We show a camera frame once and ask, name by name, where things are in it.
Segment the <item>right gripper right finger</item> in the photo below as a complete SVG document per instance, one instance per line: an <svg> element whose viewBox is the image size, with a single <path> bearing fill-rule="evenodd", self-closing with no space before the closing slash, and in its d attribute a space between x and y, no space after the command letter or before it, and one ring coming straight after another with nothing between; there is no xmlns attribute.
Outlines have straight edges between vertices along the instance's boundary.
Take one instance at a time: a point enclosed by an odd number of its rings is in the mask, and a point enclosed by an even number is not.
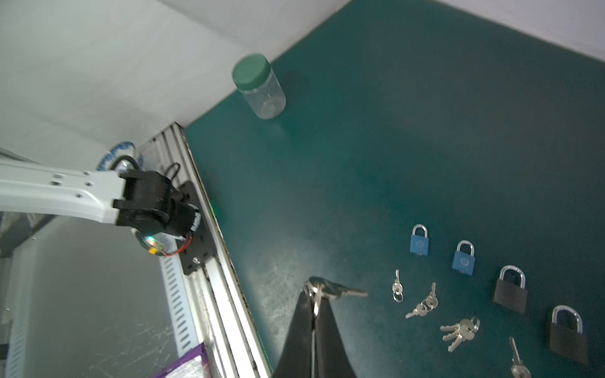
<svg viewBox="0 0 605 378"><path fill-rule="evenodd" d="M314 333L315 377L355 378L328 299L321 299L314 320Z"/></svg>

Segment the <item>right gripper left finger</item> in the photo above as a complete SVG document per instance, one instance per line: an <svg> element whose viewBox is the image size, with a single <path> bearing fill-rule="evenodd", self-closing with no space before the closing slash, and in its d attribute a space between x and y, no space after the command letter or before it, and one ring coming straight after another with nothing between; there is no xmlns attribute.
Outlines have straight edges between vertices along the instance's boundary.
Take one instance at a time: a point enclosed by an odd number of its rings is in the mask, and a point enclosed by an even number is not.
<svg viewBox="0 0 605 378"><path fill-rule="evenodd" d="M273 378L312 377L313 324L311 298L302 291Z"/></svg>

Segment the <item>small blue padlock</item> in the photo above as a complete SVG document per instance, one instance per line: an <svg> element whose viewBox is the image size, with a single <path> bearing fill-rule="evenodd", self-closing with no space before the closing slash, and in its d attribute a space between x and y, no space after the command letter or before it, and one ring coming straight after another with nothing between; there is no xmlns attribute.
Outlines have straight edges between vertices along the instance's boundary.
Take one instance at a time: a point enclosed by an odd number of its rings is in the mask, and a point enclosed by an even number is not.
<svg viewBox="0 0 605 378"><path fill-rule="evenodd" d="M429 254L429 232L425 225L417 224L412 229L410 252L420 256Z"/></svg>

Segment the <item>blue padlock with keys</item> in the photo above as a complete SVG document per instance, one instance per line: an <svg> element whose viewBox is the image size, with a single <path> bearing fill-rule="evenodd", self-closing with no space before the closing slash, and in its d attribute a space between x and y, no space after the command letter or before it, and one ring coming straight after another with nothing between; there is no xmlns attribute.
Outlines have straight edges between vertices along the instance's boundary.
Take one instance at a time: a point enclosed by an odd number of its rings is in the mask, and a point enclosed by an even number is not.
<svg viewBox="0 0 605 378"><path fill-rule="evenodd" d="M472 276L474 274L474 266L476 262L475 247L468 240L461 240L454 253L452 261L452 269Z"/></svg>

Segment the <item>black padlock with keys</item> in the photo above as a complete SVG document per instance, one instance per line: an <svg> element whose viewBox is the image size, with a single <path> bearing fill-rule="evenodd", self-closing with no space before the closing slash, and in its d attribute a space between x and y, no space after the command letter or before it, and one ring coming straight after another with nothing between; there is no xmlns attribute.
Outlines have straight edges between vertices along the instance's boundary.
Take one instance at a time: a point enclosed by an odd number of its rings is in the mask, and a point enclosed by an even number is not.
<svg viewBox="0 0 605 378"><path fill-rule="evenodd" d="M508 272L515 273L518 280L514 283L505 280ZM526 274L517 266L507 265L502 267L499 278L496 281L493 302L516 313L525 315L527 299Z"/></svg>

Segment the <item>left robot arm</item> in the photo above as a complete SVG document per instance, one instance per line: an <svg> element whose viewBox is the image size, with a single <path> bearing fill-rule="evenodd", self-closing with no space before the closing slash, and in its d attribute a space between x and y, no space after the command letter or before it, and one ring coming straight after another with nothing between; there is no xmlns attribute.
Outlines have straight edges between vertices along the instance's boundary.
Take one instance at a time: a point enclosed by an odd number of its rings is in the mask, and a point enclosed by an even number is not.
<svg viewBox="0 0 605 378"><path fill-rule="evenodd" d="M1 209L95 220L185 237L201 222L199 209L176 199L171 180L155 171L79 171L1 160Z"/></svg>

